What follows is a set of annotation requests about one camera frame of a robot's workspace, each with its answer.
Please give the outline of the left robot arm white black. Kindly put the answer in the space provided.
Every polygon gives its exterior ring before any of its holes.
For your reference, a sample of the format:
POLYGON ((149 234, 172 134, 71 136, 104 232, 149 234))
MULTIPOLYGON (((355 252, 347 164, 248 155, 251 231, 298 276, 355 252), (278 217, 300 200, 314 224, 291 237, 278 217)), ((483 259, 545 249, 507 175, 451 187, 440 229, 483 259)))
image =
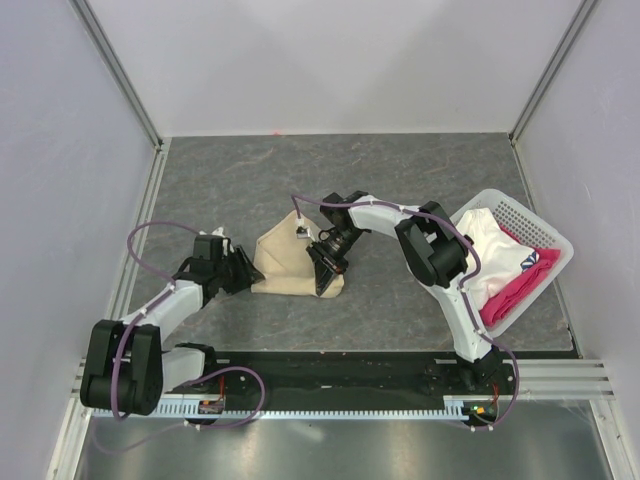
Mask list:
POLYGON ((264 280, 240 245, 221 235, 198 235, 192 254, 164 289, 119 320, 100 320, 92 331, 80 386, 83 406, 117 419, 149 415, 161 396, 187 383, 208 393, 219 382, 215 350, 182 343, 165 351, 167 337, 223 292, 234 295, 264 280))

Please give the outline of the beige cloth napkin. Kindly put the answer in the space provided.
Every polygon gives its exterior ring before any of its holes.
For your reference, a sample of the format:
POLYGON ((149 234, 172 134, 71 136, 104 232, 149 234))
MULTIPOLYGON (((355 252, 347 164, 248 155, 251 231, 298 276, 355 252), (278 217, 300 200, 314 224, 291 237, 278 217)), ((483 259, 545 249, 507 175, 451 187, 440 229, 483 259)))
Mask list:
POLYGON ((252 293, 330 299, 342 292, 345 282, 338 275, 321 295, 316 293, 314 265, 306 251, 311 238, 298 238, 298 226, 293 210, 258 238, 253 264, 264 279, 251 286, 252 293))

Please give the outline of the right aluminium frame post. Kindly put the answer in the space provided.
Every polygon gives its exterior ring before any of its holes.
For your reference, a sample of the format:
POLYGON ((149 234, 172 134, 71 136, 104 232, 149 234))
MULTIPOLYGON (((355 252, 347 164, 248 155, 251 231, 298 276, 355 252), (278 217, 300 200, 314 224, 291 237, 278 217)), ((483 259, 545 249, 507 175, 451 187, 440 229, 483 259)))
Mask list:
POLYGON ((591 15, 599 4, 599 0, 581 0, 578 3, 577 9, 564 29, 513 128, 508 134, 512 146, 516 145, 524 133, 534 113, 543 101, 544 96, 559 74, 564 62, 567 60, 591 15))

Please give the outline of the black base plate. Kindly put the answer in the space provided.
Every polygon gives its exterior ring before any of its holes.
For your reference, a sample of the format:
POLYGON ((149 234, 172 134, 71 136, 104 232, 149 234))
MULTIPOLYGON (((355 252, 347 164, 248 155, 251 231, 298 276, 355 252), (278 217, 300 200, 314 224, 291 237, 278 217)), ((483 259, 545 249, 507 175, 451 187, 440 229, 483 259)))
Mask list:
POLYGON ((470 365, 451 352, 220 352, 230 373, 183 394, 222 393, 233 410, 435 410, 447 396, 505 399, 516 376, 503 355, 470 365))

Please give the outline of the aluminium frame post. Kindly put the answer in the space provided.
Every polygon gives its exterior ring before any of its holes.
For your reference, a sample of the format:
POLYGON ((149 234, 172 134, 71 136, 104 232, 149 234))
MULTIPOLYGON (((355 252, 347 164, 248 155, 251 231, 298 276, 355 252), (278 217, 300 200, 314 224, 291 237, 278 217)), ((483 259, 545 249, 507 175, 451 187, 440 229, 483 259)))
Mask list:
POLYGON ((70 5, 79 17, 85 31, 93 42, 111 77, 136 117, 146 137, 155 150, 160 150, 164 140, 154 125, 147 109, 129 78, 112 43, 89 1, 70 0, 70 5))
POLYGON ((581 0, 578 3, 577 9, 564 29, 513 128, 508 134, 512 146, 516 145, 524 133, 534 113, 543 101, 544 96, 559 74, 564 62, 567 60, 591 15, 599 4, 599 0, 581 0))

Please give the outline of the left aluminium frame post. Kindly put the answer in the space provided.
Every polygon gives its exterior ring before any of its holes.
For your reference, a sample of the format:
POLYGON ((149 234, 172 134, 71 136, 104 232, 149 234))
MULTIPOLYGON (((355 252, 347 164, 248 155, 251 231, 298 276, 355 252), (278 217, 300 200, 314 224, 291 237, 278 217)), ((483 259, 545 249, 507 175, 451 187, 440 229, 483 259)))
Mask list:
POLYGON ((154 125, 147 109, 129 78, 112 43, 89 1, 70 0, 70 5, 79 17, 85 31, 93 42, 111 77, 136 117, 146 137, 155 150, 160 150, 164 140, 154 125))

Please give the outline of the white cloth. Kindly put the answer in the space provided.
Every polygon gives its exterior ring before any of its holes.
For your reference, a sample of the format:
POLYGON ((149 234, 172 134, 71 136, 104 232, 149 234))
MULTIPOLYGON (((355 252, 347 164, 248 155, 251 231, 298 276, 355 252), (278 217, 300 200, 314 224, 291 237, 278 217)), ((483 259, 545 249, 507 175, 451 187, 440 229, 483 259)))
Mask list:
POLYGON ((480 272, 466 283, 479 310, 539 261, 538 252, 505 233, 488 208, 467 210, 456 228, 480 259, 480 272))

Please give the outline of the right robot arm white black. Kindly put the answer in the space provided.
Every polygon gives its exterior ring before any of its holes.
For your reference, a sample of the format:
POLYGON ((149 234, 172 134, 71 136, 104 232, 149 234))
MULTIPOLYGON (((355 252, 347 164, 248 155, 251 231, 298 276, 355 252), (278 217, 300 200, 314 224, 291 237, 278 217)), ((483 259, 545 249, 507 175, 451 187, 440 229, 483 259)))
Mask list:
POLYGON ((466 289, 480 272, 480 260, 473 268, 466 257, 474 252, 469 237, 453 225, 436 202, 423 206, 400 206, 356 191, 343 198, 332 193, 318 203, 331 223, 312 240, 306 251, 311 258, 315 293, 322 295, 329 284, 346 272, 346 254, 365 232, 377 232, 398 241, 409 272, 438 302, 453 338, 455 363, 447 365, 434 379, 446 392, 482 393, 495 396, 518 391, 517 364, 507 364, 512 352, 496 344, 484 326, 466 289))

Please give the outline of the white plastic basket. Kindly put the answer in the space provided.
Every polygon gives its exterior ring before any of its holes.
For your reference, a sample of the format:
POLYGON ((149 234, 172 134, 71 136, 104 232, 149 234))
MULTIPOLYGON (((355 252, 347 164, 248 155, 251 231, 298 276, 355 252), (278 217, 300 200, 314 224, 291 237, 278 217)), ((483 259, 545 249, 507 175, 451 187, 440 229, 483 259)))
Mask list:
POLYGON ((501 229, 520 244, 531 248, 558 249, 561 251, 560 258, 549 275, 504 320, 493 327, 485 326, 482 321, 487 331, 492 336, 498 337, 505 333, 553 283, 572 259, 574 249, 571 242, 564 238, 557 229, 514 198, 496 189, 485 189, 472 197, 452 215, 453 223, 456 226, 467 210, 479 208, 488 208, 501 229))

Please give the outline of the pink cloth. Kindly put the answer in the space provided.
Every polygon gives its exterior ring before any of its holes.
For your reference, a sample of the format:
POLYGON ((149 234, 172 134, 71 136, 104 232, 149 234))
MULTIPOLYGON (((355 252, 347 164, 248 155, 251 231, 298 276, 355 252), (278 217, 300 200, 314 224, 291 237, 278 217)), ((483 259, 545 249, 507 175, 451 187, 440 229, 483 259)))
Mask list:
POLYGON ((508 284, 496 297, 479 310, 485 326, 493 327, 504 320, 549 275, 560 258, 558 249, 533 248, 539 254, 538 263, 508 284))

